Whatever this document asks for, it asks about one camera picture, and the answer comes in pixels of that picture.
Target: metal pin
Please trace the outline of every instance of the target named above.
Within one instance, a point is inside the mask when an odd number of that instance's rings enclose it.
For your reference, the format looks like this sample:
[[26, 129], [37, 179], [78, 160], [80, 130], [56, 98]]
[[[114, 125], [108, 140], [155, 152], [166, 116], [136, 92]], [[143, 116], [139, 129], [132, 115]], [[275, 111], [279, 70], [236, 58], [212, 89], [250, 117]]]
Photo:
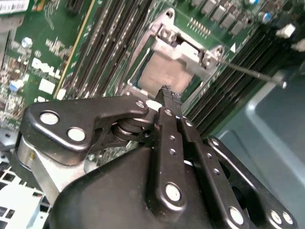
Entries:
[[221, 59], [219, 59], [219, 58], [217, 58], [217, 57], [215, 57], [213, 55], [211, 55], [211, 57], [213, 57], [219, 63], [225, 64], [228, 67], [233, 68], [233, 69], [235, 69], [235, 70], [237, 70], [239, 72], [243, 72], [245, 74], [248, 74], [248, 75], [250, 75], [252, 77], [255, 77], [257, 79], [260, 79], [260, 80], [264, 80], [266, 82], [273, 82], [273, 83], [275, 83], [276, 85], [280, 86], [283, 89], [285, 89], [287, 87], [287, 82], [286, 81], [278, 80], [278, 79], [270, 77], [269, 75], [258, 73], [256, 71], [253, 71], [253, 70], [250, 70], [250, 69], [246, 69], [246, 68], [237, 66], [237, 65], [229, 63], [229, 62], [227, 62], [225, 60], [221, 60]]

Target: green circuit board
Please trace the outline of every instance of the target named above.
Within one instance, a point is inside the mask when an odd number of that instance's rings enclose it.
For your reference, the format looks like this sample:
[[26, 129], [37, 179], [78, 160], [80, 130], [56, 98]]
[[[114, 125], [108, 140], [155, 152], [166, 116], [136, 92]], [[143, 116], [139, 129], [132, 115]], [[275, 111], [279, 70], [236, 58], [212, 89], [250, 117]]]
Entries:
[[[145, 1], [140, 0], [85, 0], [80, 11], [73, 15], [67, 13], [67, 2], [34, 1], [34, 7], [39, 6], [40, 10], [25, 13], [22, 25], [10, 31], [3, 69], [0, 70], [1, 127], [17, 130], [24, 108], [31, 103], [86, 97], [84, 94], [73, 96], [77, 90], [75, 84], [84, 76], [87, 79], [83, 85], [87, 90], [92, 91], [94, 87], [90, 87], [90, 84], [94, 84], [95, 88], [103, 87], [103, 93], [98, 96], [114, 95], [114, 85], [119, 78], [122, 74], [133, 73], [151, 45], [149, 41], [146, 43], [130, 71], [126, 72], [137, 42], [145, 34], [148, 25], [165, 9], [174, 9], [174, 25], [206, 49], [223, 45], [224, 58], [230, 61], [255, 33], [258, 14], [270, 7], [267, 0], [260, 0], [255, 6], [245, 5], [241, 0], [225, 1], [228, 8], [234, 5], [238, 11], [239, 17], [236, 15], [234, 23], [242, 23], [240, 31], [233, 32], [234, 24], [224, 26], [220, 20], [213, 19], [214, 13], [202, 13], [207, 1], [197, 1], [200, 4], [194, 7], [191, 0], [152, 0], [146, 9]], [[274, 15], [279, 10], [279, 2], [284, 4], [285, 0], [273, 1]], [[142, 27], [134, 27], [137, 32], [135, 38], [129, 33], [133, 31], [132, 25], [135, 21], [141, 19], [138, 15], [142, 12], [148, 13], [142, 18]], [[120, 24], [119, 19], [124, 13], [129, 14]], [[105, 30], [102, 39], [98, 35], [103, 27], [109, 29]], [[31, 39], [30, 47], [22, 46], [24, 38]], [[98, 39], [101, 39], [101, 42], [96, 46]], [[100, 52], [96, 52], [97, 57], [91, 61], [90, 52], [94, 50]], [[77, 68], [79, 81], [71, 84]], [[215, 77], [222, 69], [222, 66], [218, 68]], [[10, 82], [17, 80], [22, 80], [23, 85], [17, 92], [12, 92]], [[184, 91], [183, 100], [188, 98], [199, 84], [200, 80], [194, 77]]]
[[[69, 16], [63, 0], [45, 1], [40, 12], [28, 12], [20, 27], [10, 32], [4, 58], [0, 91], [0, 125], [18, 130], [24, 108], [34, 102], [53, 99], [61, 78], [64, 58], [69, 57], [89, 4], [76, 16]], [[32, 40], [30, 49], [22, 40]], [[23, 80], [23, 88], [10, 91], [11, 80]]]

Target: electronic component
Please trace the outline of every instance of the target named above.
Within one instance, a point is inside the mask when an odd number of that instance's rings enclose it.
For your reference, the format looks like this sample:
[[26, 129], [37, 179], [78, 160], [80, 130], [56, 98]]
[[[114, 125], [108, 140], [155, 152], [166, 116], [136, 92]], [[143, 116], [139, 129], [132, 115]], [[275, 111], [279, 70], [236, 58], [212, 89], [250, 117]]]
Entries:
[[6, 103], [3, 101], [0, 101], [0, 111], [4, 111], [6, 107]]
[[271, 21], [272, 14], [269, 12], [259, 12], [257, 19], [262, 24], [267, 24]]
[[69, 13], [79, 14], [85, 0], [68, 0], [66, 9]]
[[1, 0], [0, 15], [26, 11], [29, 7], [29, 3], [30, 0]]
[[302, 39], [298, 43], [293, 44], [291, 48], [299, 52], [305, 52], [305, 39]]
[[244, 24], [241, 21], [237, 21], [233, 28], [230, 30], [234, 36], [238, 35], [239, 32], [244, 28]]
[[15, 71], [9, 72], [10, 80], [18, 80], [21, 78], [21, 72], [19, 69], [16, 69]]
[[256, 5], [259, 0], [244, 0], [246, 5]]
[[186, 71], [183, 62], [154, 53], [146, 64], [138, 85], [155, 97], [164, 84], [170, 85], [174, 92], [182, 93], [192, 77], [193, 74]]
[[9, 89], [11, 92], [17, 92], [24, 86], [22, 80], [13, 80], [10, 82]]
[[193, 7], [198, 7], [202, 4], [203, 0], [192, 0], [191, 1], [191, 6]]
[[235, 19], [236, 18], [233, 14], [228, 13], [225, 19], [221, 22], [221, 27], [228, 29], [233, 24]]
[[223, 17], [224, 13], [225, 13], [226, 9], [223, 6], [218, 6], [218, 8], [215, 10], [215, 12], [213, 13], [213, 20], [214, 21], [220, 21], [220, 19]]
[[290, 38], [294, 32], [295, 32], [295, 26], [293, 24], [288, 24], [285, 27], [283, 27], [282, 29], [278, 30], [276, 32], [276, 35], [278, 37], [287, 39], [287, 38]]
[[208, 0], [201, 9], [201, 13], [209, 14], [216, 6], [215, 0]]

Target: black clamp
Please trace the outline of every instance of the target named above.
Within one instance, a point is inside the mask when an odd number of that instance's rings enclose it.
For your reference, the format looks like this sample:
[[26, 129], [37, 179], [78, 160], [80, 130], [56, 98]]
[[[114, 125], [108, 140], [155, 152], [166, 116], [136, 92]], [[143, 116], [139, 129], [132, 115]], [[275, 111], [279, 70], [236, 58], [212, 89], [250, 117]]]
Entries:
[[[214, 228], [297, 228], [289, 211], [219, 139], [202, 141], [193, 124], [182, 116], [179, 97], [170, 87], [164, 86], [155, 102], [159, 109], [149, 108], [134, 96], [33, 104], [26, 109], [20, 136], [66, 165], [130, 140], [149, 151], [153, 146], [146, 204], [162, 222], [174, 223], [188, 209], [183, 162], [187, 160], [195, 170]], [[53, 119], [43, 119], [46, 114]], [[85, 136], [73, 139], [71, 129], [81, 130]]]

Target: motherboard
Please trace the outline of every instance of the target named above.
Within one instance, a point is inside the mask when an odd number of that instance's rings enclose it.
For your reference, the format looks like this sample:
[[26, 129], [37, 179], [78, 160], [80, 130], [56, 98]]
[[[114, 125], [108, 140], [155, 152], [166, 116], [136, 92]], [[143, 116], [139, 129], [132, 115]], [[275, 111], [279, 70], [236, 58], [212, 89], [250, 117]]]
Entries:
[[[0, 0], [0, 127], [17, 131], [31, 103], [123, 94], [147, 100], [163, 84], [203, 125], [199, 106], [213, 102], [219, 110], [221, 96], [234, 98], [238, 82], [253, 78], [237, 77], [228, 63], [259, 72], [254, 63], [279, 54], [273, 46], [303, 52], [304, 21], [297, 0]], [[229, 92], [211, 99], [226, 82]], [[244, 97], [259, 86], [248, 84]]]

